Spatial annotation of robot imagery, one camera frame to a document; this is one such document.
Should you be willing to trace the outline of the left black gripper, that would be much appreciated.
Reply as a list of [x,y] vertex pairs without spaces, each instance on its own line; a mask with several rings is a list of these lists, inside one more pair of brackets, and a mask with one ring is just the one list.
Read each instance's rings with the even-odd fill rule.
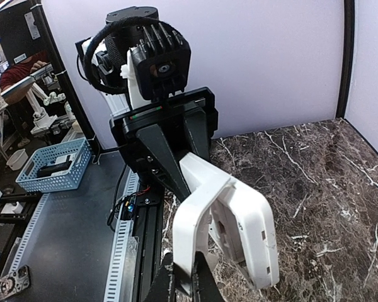
[[215,95],[207,87],[177,94],[112,118],[110,128],[142,185],[158,183],[184,201],[190,190],[179,161],[187,153],[210,160],[211,138],[218,128]]

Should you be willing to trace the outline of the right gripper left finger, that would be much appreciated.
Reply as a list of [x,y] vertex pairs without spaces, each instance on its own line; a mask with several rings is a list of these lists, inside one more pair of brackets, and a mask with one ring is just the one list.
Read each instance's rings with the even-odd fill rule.
[[167,253],[146,296],[146,302],[176,301],[173,254]]

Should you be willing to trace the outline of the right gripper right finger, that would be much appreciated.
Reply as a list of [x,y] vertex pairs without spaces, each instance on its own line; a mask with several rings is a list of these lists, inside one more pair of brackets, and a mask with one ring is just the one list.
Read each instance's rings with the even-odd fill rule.
[[192,301],[225,302],[202,252],[195,253],[192,272]]

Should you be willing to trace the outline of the white battery cover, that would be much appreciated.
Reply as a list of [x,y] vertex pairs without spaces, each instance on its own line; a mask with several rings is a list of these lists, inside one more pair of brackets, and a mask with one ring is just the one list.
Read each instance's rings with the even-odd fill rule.
[[173,220],[173,262],[182,282],[192,277],[195,253],[209,249],[210,207],[230,181],[219,176],[199,185],[179,206]]

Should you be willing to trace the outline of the white remote control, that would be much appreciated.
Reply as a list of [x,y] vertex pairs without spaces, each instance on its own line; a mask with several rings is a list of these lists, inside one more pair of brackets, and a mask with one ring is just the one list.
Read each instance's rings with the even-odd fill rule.
[[275,223],[264,195],[193,153],[180,168],[190,195],[173,220],[173,262],[184,292],[192,290],[195,254],[209,254],[210,238],[252,288],[278,283]]

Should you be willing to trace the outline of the patterned phone case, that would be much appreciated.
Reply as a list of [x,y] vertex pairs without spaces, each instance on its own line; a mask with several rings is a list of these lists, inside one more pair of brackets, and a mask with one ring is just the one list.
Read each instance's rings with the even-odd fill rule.
[[20,294],[32,285],[30,268],[28,265],[21,266],[16,271],[10,272],[0,278],[0,301]]

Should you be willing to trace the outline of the blue plastic basket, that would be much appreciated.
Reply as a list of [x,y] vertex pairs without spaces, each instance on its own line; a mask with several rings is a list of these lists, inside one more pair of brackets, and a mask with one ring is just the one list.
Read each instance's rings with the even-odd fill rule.
[[74,190],[90,160],[91,149],[85,138],[40,148],[28,159],[16,183],[26,192]]

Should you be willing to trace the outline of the person in red shirt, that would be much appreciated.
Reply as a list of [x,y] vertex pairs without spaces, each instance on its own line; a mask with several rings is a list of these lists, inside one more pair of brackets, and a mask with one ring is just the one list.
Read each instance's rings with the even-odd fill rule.
[[[1,90],[7,90],[31,73],[41,69],[49,62],[50,60],[47,52],[42,50],[18,64],[9,66],[0,76]],[[24,88],[22,91],[17,91],[6,100],[9,116],[16,131],[21,137],[21,140],[18,143],[18,148],[24,148],[30,143],[30,130],[35,126],[33,123],[34,110],[25,97],[27,90],[27,88]]]

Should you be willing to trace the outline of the black front rail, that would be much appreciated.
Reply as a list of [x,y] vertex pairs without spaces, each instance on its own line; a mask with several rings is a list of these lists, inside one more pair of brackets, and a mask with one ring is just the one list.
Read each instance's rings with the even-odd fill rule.
[[153,184],[137,197],[133,236],[138,239],[133,301],[144,301],[161,263],[164,188]]

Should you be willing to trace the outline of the right black frame post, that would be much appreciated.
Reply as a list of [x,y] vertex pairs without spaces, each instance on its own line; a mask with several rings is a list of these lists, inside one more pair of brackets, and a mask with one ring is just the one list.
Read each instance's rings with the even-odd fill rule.
[[336,118],[344,118],[348,97],[350,94],[350,84],[352,81],[353,56],[355,48],[355,1],[344,0],[344,27],[343,27],[343,58],[341,65],[340,88],[338,93],[338,103],[336,107]]

